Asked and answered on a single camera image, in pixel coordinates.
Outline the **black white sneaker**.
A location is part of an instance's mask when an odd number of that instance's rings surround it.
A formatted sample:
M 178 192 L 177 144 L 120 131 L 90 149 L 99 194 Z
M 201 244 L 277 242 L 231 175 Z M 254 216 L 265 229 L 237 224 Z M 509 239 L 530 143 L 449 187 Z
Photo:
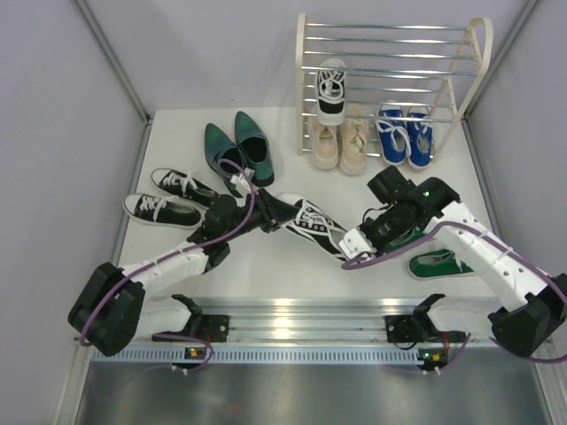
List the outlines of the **black white sneaker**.
M 343 226 L 318 205 L 301 195 L 282 192 L 277 194 L 276 198 L 299 208 L 296 216 L 285 223 L 284 228 L 287 231 L 309 241 L 340 263 L 348 261 L 348 257 L 339 245 L 347 233 Z
M 346 64 L 329 58 L 315 75 L 316 116 L 324 126 L 339 126 L 345 120 Z

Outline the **dark green leather shoe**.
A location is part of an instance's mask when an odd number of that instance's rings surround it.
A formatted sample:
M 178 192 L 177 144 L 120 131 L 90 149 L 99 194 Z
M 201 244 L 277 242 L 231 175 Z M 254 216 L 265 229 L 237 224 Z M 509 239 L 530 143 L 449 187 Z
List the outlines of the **dark green leather shoe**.
M 239 168 L 246 169 L 245 159 L 237 145 L 213 123 L 205 127 L 205 158 L 208 166 L 217 173 L 234 197 L 241 197 L 231 178 L 239 176 Z
M 252 181 L 258 187 L 267 187 L 275 180 L 268 138 L 260 126 L 247 113 L 235 116 L 234 136 L 248 168 L 254 171 Z

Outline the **blue sneaker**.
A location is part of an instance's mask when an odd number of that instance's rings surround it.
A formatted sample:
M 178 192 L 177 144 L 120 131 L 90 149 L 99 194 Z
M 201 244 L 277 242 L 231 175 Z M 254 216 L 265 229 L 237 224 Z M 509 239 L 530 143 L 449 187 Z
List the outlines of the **blue sneaker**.
M 409 164 L 415 169 L 424 169 L 431 163 L 433 148 L 433 122 L 429 108 L 411 106 L 407 112 L 407 132 L 411 152 Z
M 403 117 L 402 108 L 393 104 L 382 104 L 375 117 L 384 161 L 393 166 L 403 163 L 411 151 Z

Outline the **beige lace sneaker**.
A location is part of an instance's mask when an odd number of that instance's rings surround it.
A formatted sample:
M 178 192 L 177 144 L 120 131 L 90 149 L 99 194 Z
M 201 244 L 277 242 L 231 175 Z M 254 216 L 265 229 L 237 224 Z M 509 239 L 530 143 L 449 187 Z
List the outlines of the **beige lace sneaker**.
M 356 176 L 364 172 L 366 165 L 369 120 L 357 104 L 348 104 L 346 115 L 340 125 L 342 148 L 339 165 L 345 174 Z
M 338 164 L 338 127 L 323 125 L 316 117 L 310 117 L 307 131 L 315 166 L 322 170 L 334 168 Z

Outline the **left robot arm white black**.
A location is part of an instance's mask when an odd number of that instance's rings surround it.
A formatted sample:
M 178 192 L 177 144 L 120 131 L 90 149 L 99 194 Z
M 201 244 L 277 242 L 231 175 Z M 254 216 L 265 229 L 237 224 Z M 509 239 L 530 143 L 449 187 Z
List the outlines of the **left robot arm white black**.
M 271 233 L 293 220 L 299 208 L 264 189 L 238 205 L 220 195 L 207 209 L 201 226 L 184 242 L 157 257 L 129 266 L 99 265 L 67 315 L 84 346 L 105 356 L 131 342 L 152 337 L 179 337 L 185 342 L 201 333 L 202 311 L 189 297 L 167 296 L 166 290 L 185 279 L 218 267 L 229 253 L 229 241 L 256 228 Z

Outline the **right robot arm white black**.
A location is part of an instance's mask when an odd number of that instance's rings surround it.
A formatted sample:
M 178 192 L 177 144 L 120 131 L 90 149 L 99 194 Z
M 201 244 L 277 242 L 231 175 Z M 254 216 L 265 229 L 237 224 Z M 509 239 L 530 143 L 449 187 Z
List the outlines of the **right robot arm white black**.
M 433 294 L 414 308 L 410 323 L 421 341 L 445 332 L 471 333 L 494 340 L 529 359 L 566 321 L 566 275 L 552 276 L 506 245 L 472 214 L 458 193 L 438 177 L 414 184 L 388 166 L 368 183 L 384 206 L 375 219 L 355 230 L 356 250 L 367 264 L 392 257 L 386 250 L 397 237 L 417 230 L 422 237 L 403 246 L 409 251 L 434 239 L 472 269 L 492 291 L 492 299 L 459 299 Z

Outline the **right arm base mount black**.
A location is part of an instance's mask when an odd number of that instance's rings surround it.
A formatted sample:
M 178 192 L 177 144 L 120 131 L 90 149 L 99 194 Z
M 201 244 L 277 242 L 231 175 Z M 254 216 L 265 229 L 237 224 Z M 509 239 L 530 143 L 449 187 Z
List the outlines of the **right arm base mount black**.
M 442 340 L 441 333 L 434 328 L 425 316 L 413 314 L 386 315 L 384 317 L 387 341 L 396 345 L 416 345 L 437 343 Z

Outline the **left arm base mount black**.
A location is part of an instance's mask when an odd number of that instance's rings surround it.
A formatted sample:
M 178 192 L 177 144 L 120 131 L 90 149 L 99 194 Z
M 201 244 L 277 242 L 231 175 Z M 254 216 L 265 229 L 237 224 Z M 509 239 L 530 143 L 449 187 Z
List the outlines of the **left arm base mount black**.
M 182 341 L 182 336 L 208 343 L 225 343 L 229 334 L 229 316 L 225 314 L 192 314 L 181 331 L 160 332 L 151 337 L 155 342 Z

